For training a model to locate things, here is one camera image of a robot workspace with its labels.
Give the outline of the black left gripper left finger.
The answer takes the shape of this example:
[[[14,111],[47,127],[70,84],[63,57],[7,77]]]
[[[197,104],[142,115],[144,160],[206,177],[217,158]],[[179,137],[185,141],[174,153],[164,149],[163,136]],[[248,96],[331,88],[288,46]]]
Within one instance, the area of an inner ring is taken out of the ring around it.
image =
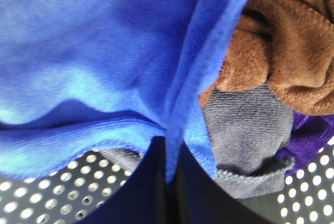
[[[125,184],[80,222],[172,223],[165,186],[165,138],[154,137],[144,158]]]

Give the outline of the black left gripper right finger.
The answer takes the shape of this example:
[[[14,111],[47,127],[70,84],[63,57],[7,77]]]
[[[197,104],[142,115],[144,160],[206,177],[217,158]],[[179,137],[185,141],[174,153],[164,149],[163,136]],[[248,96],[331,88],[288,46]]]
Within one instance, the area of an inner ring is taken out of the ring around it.
[[[218,186],[183,144],[175,174],[181,223],[261,224],[269,221],[249,210]]]

